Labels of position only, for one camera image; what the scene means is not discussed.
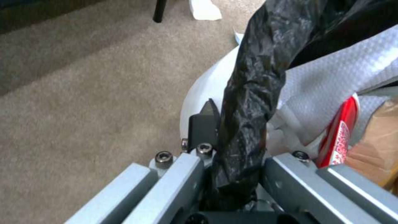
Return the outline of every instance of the red can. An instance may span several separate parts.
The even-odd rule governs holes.
[[[341,105],[327,128],[316,159],[316,165],[319,168],[344,163],[358,114],[359,101],[357,94],[354,94]]]

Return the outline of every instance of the brown cardboard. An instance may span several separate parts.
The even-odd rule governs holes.
[[[375,111],[345,164],[385,189],[393,187],[398,176],[398,98]]]

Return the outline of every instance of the black plastic bag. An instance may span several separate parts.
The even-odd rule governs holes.
[[[208,208],[237,209],[250,199],[285,70],[308,42],[326,2],[268,0],[250,19],[224,91]]]
[[[378,28],[353,27],[391,6],[377,19]],[[252,16],[224,91],[207,209],[234,210],[251,200],[266,150],[266,122],[275,113],[285,71],[396,24],[396,16],[387,21],[396,6],[397,0],[267,0]]]

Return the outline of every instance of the black chair leg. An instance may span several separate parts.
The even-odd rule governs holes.
[[[160,23],[162,22],[164,8],[167,0],[158,0],[156,3],[155,14],[153,15],[153,21]]]

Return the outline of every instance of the hex socket bolt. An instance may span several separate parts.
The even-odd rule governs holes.
[[[181,151],[187,153],[188,152],[188,139],[183,138],[181,140]]]
[[[173,154],[169,151],[158,152],[155,156],[155,165],[159,169],[168,169],[173,164]]]
[[[308,163],[310,161],[308,154],[303,151],[294,151],[292,155],[302,163]]]
[[[196,155],[203,159],[211,158],[213,146],[209,143],[201,143],[196,147]]]

